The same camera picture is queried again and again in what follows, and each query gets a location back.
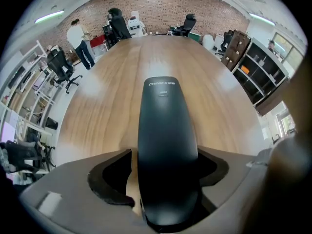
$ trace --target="wooden conference table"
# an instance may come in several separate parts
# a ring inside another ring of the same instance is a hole
[[[265,148],[248,96],[213,54],[189,38],[146,36],[119,42],[81,80],[60,130],[61,163],[136,148],[143,84],[154,76],[179,80],[198,145],[249,155]]]

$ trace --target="brick wall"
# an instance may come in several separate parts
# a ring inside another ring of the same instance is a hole
[[[46,48],[49,44],[60,45],[65,51],[72,47],[66,39],[66,33],[71,21],[79,18],[92,36],[102,35],[102,26],[106,24],[107,11],[110,8],[122,10],[126,22],[131,11],[138,10],[140,20],[147,30],[166,33],[169,25],[177,22],[183,24],[188,13],[195,13],[196,25],[192,32],[215,37],[216,33],[223,35],[229,29],[247,30],[249,21],[235,8],[221,0],[91,0],[75,10],[57,27],[38,37]]]

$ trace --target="orange item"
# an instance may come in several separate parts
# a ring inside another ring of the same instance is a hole
[[[242,71],[244,71],[244,73],[248,74],[249,73],[249,69],[246,68],[244,65],[240,68]]]

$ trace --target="fluorescent light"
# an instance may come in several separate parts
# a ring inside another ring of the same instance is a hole
[[[62,14],[62,13],[64,13],[64,10],[61,10],[61,11],[58,11],[58,12],[55,12],[55,13],[46,15],[46,16],[44,16],[44,17],[42,17],[42,18],[37,19],[37,20],[35,21],[35,23],[41,22],[41,21],[46,20],[46,19],[51,18],[51,17],[58,16],[58,15],[60,15],[60,14]]]
[[[259,20],[261,20],[261,21],[264,21],[264,22],[266,22],[266,23],[268,23],[268,24],[270,24],[270,25],[275,26],[275,23],[272,22],[272,21],[270,21],[270,20],[267,20],[267,19],[265,19],[265,18],[262,18],[262,17],[260,17],[260,16],[257,16],[257,15],[255,15],[255,14],[253,14],[253,13],[249,13],[249,15],[251,15],[253,18],[257,18],[257,19],[259,19]]]

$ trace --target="ceiling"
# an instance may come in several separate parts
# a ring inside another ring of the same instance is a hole
[[[35,0],[25,11],[17,23],[8,43],[7,49],[11,54],[16,52],[17,46],[23,44],[22,36],[27,34],[27,39],[33,39],[39,34],[57,26],[64,18],[89,0]],[[280,0],[224,0],[239,10],[246,18],[251,19],[249,12],[265,17],[278,26],[292,32],[303,44],[307,45],[307,39],[294,19],[291,12]],[[55,17],[35,24],[35,20],[64,9],[62,16]]]

